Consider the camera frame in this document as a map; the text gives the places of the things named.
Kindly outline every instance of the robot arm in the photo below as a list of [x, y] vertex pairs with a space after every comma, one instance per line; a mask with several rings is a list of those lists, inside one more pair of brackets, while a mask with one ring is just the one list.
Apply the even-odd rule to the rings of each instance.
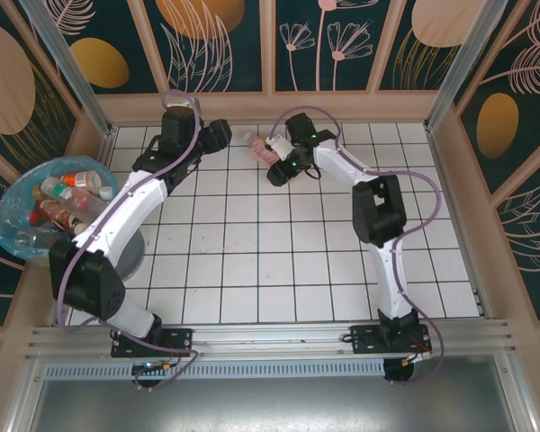
[[[181, 103], [166, 109], [161, 135], [154, 137], [136, 160], [126, 184], [114, 200], [125, 194], [130, 199], [125, 200], [111, 215], [102, 231], [80, 257], [64, 295], [65, 304], [156, 346], [162, 346], [163, 343], [160, 317], [125, 299], [125, 287], [115, 267], [142, 222], [193, 172], [201, 157], [225, 149], [230, 143], [230, 126], [226, 121], [212, 121], [208, 127], [204, 127], [200, 120], [200, 124], [198, 141], [182, 163], [132, 192], [131, 188], [141, 180], [178, 160], [190, 144], [194, 134], [194, 112], [190, 104]], [[109, 205], [72, 242], [59, 241], [50, 250], [50, 273], [55, 299], [70, 260], [92, 236], [103, 217], [113, 211], [111, 208], [112, 205]]]
[[281, 186], [303, 170], [317, 167], [328, 171], [352, 191], [355, 233], [369, 245], [378, 277], [380, 333], [388, 347], [400, 343], [408, 336], [409, 329], [419, 329], [420, 324], [418, 313], [405, 301], [392, 269], [395, 260], [400, 286], [407, 294], [402, 241], [394, 246], [406, 224], [398, 178], [369, 175], [367, 166], [356, 169], [362, 163], [351, 155], [342, 157], [336, 149], [335, 136], [328, 130], [316, 132], [305, 113], [293, 116], [286, 122], [286, 128], [291, 141], [281, 136], [266, 140], [267, 146], [281, 159], [268, 170], [268, 179], [273, 185]]

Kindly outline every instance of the white tile floor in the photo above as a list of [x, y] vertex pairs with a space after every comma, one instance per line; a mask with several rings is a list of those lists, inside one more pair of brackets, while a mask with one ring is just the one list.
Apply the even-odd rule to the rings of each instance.
[[[328, 173], [273, 187], [242, 139], [269, 129], [232, 126], [229, 148], [205, 156], [142, 226], [146, 256], [126, 282], [128, 295], [166, 324], [377, 318], [376, 274], [352, 228], [350, 191]], [[407, 167], [439, 183], [421, 124], [349, 123], [343, 132], [370, 167]], [[120, 129], [110, 169], [121, 184], [157, 133]], [[409, 228], [431, 213], [434, 196], [417, 179], [400, 184]], [[431, 317], [479, 316], [446, 206], [438, 217], [405, 240], [410, 296]], [[71, 323], [83, 318], [75, 312]]]

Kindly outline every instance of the grid line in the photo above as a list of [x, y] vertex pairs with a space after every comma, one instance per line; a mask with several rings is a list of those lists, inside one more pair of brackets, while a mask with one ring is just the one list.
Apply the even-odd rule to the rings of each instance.
[[[406, 169], [408, 171], [410, 171], [410, 168], [408, 166], [408, 158], [406, 157], [406, 151], [404, 150], [404, 145], [401, 144], [400, 146], [402, 148], [402, 153], [404, 154], [404, 161], [405, 161], [405, 164], [406, 164]], [[410, 175], [409, 175], [409, 177], [410, 177], [410, 182], [412, 183], [412, 189], [414, 189], [414, 182], [412, 181], [412, 177]], [[420, 204], [418, 202], [418, 197], [416, 196], [415, 193], [414, 193], [414, 199], [416, 200], [416, 207], [418, 208], [418, 214], [421, 217], [422, 216], [422, 211], [420, 211]], [[438, 289], [438, 295], [440, 296], [440, 304], [442, 304], [442, 312], [444, 313], [444, 316], [446, 317], [446, 307], [444, 305], [444, 299], [442, 298], [442, 290], [440, 290], [440, 284], [438, 283], [438, 275], [436, 273], [436, 267], [434, 265], [434, 259], [432, 258], [432, 254], [430, 253], [430, 251], [432, 249], [430, 248], [430, 243], [428, 242], [428, 235], [426, 234], [426, 230], [424, 228], [421, 228], [419, 230], [424, 232], [424, 239], [426, 240], [426, 244], [428, 246], [428, 254], [430, 255], [430, 264], [432, 265], [432, 273], [434, 274], [434, 281], [436, 283], [436, 288]]]
[[226, 256], [226, 216], [228, 214], [228, 181], [230, 178], [230, 144], [227, 146], [228, 156], [226, 160], [226, 201], [224, 202], [224, 228], [222, 229], [222, 266], [220, 274], [220, 315], [218, 317], [218, 322], [222, 323], [222, 302], [224, 294], [224, 257]]
[[[320, 180], [318, 180], [318, 188], [320, 192], [322, 192], [322, 182]], [[336, 320], [336, 313], [334, 312], [334, 293], [332, 292], [332, 273], [330, 272], [330, 256], [328, 253], [328, 235], [326, 233], [326, 217], [324, 213], [324, 200], [322, 199], [322, 194], [320, 194], [320, 211], [322, 212], [322, 229], [324, 230], [324, 247], [326, 249], [326, 266], [328, 267], [328, 285], [330, 286], [330, 304], [332, 307], [332, 320], [334, 321]]]
[[190, 236], [188, 237], [188, 259], [186, 259], [186, 277], [184, 279], [184, 298], [182, 300], [182, 315], [180, 317], [180, 322], [184, 324], [184, 314], [186, 312], [186, 295], [188, 293], [188, 270], [190, 269], [190, 257], [192, 256], [192, 226], [194, 225], [194, 212], [196, 210], [196, 190], [198, 189], [198, 175], [200, 171], [200, 164], [196, 167], [196, 182], [194, 183], [194, 196], [192, 199], [192, 218], [190, 221]]

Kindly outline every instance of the plastic bag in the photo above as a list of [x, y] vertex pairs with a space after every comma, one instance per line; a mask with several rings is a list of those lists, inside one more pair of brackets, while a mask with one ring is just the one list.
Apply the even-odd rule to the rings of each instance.
[[32, 261], [40, 266], [48, 265], [48, 249], [20, 248], [14, 242], [19, 228], [30, 227], [28, 217], [36, 200], [32, 197], [32, 187], [41, 184], [46, 177], [60, 177], [64, 174], [95, 169], [102, 178], [103, 185], [112, 187], [112, 196], [118, 194], [116, 177], [104, 165], [88, 156], [57, 157], [31, 169], [12, 184], [0, 200], [0, 246], [15, 257]]

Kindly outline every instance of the black mount bracket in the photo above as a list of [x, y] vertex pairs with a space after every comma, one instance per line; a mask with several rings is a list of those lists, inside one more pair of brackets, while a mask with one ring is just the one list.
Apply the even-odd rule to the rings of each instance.
[[[191, 328], [163, 328], [159, 341], [154, 345], [164, 348], [190, 349], [192, 348], [193, 333], [194, 331]], [[189, 355], [189, 353], [180, 354], [181, 357], [188, 357]], [[112, 333], [112, 350], [110, 356], [112, 358], [168, 358], [171, 355], [163, 351], [146, 348], [114, 332]]]
[[408, 335], [395, 340], [392, 347], [386, 344], [381, 335], [380, 326], [377, 324], [368, 326], [352, 326], [350, 334], [346, 335], [345, 342], [352, 342], [354, 354], [400, 354], [408, 356], [416, 353], [420, 347], [412, 340], [415, 338], [427, 351], [432, 350], [428, 327], [420, 324], [419, 327], [408, 332]]

